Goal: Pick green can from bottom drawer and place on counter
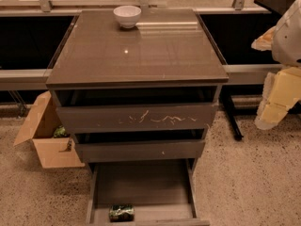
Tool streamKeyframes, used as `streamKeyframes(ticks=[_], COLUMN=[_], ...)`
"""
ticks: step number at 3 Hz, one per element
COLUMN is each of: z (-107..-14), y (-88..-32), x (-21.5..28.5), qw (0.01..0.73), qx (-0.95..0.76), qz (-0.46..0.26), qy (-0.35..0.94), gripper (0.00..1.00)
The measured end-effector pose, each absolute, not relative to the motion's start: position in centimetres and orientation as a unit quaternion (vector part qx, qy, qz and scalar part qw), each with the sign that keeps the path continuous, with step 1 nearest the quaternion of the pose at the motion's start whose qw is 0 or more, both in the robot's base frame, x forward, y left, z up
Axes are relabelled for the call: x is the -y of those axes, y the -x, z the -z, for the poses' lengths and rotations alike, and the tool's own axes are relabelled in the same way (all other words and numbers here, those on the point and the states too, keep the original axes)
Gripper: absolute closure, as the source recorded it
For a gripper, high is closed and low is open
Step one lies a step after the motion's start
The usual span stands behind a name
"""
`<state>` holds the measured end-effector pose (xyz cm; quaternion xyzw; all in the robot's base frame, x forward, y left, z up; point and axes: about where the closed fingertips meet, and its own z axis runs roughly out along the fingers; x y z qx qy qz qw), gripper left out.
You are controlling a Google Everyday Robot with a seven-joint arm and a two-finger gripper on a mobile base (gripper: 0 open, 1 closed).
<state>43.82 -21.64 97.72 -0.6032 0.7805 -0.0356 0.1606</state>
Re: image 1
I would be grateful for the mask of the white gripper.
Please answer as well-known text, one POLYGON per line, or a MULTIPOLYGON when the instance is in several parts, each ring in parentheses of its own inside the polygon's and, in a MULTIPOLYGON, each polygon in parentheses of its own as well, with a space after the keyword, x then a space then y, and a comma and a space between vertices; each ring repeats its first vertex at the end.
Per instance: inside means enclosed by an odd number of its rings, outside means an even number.
MULTIPOLYGON (((301 66, 301 0, 295 0, 277 22, 251 43, 258 51, 271 51, 283 65, 301 66)), ((261 130, 277 126, 301 100, 301 70, 296 67, 268 73, 255 125, 261 130)))

